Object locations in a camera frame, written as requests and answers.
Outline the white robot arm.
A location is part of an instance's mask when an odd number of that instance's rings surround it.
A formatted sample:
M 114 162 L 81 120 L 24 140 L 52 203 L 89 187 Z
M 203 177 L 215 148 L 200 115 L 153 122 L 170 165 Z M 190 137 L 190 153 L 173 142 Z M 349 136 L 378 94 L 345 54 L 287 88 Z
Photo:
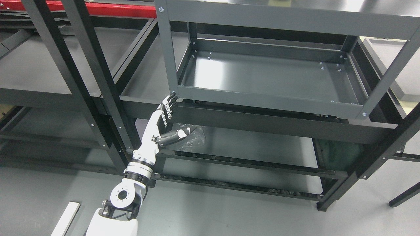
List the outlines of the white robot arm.
M 123 172 L 123 178 L 104 200 L 90 221 L 86 236 L 136 236 L 137 216 L 145 199 L 142 190 L 153 174 L 155 160 L 132 159 Z

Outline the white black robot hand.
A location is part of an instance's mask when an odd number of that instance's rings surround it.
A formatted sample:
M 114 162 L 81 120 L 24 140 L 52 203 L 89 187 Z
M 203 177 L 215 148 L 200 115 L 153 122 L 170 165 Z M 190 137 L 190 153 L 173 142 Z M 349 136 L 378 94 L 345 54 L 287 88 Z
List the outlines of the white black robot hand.
M 172 92 L 162 100 L 158 108 L 152 113 L 141 138 L 141 146 L 133 151 L 130 164 L 153 167 L 156 163 L 156 154 L 159 153 L 161 148 L 185 139 L 197 129 L 197 126 L 193 125 L 165 132 L 169 120 L 172 118 L 176 100 L 176 93 Z

